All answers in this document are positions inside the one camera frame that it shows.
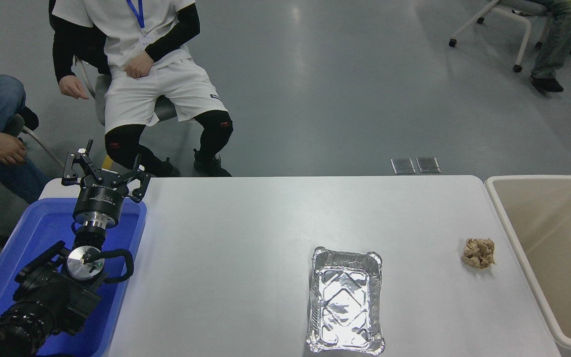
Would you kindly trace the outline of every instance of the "crumpled brown paper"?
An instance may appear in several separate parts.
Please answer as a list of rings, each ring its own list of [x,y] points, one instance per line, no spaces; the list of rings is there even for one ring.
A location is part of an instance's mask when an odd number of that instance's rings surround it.
[[[484,269],[490,264],[497,264],[492,257],[495,243],[490,239],[469,239],[464,246],[462,260],[476,269]]]

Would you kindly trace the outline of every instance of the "hand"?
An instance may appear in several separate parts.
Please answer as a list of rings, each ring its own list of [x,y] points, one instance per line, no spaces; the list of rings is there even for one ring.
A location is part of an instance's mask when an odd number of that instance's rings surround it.
[[[127,68],[125,68],[125,72],[127,72],[129,77],[134,79],[147,77],[153,65],[154,60],[149,57],[147,52],[143,52],[142,54],[139,54],[135,59],[131,60],[131,62],[127,65]]]
[[[75,75],[66,75],[58,82],[61,94],[68,95],[74,99],[89,99],[85,94],[83,84]]]
[[[5,165],[25,164],[25,146],[18,138],[0,133],[0,161]]]

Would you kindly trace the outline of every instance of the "beige plastic tub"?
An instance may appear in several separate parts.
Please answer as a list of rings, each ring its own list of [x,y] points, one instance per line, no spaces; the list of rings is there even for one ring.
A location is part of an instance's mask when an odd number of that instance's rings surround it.
[[[485,185],[555,341],[571,349],[571,176]]]

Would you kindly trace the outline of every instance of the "blue lanyard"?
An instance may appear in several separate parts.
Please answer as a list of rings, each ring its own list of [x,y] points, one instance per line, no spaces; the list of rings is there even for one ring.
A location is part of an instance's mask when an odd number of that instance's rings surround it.
[[[138,11],[136,11],[136,7],[133,6],[133,2],[131,2],[131,0],[127,0],[127,4],[129,4],[129,7],[131,7],[131,11],[133,11],[133,14],[136,15],[136,19],[138,20],[138,24],[140,25],[141,29],[145,28],[145,12],[142,11],[142,0],[138,0],[138,9],[140,10],[140,13],[138,13]]]

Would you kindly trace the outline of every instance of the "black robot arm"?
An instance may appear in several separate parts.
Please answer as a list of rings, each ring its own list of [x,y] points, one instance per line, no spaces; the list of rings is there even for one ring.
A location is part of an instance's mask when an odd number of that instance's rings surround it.
[[[101,296],[103,283],[124,282],[133,274],[133,257],[127,249],[102,251],[107,229],[118,225],[122,202],[130,197],[140,202],[149,185],[150,174],[136,167],[124,175],[99,170],[89,159],[92,140],[86,149],[68,153],[63,185],[79,185],[73,219],[81,224],[72,249],[58,241],[16,275],[19,283],[15,302],[0,316],[0,357],[33,357],[51,335],[81,332]],[[82,175],[74,165],[79,165]],[[127,184],[140,181],[129,192]],[[127,272],[109,278],[105,259],[124,257]]]

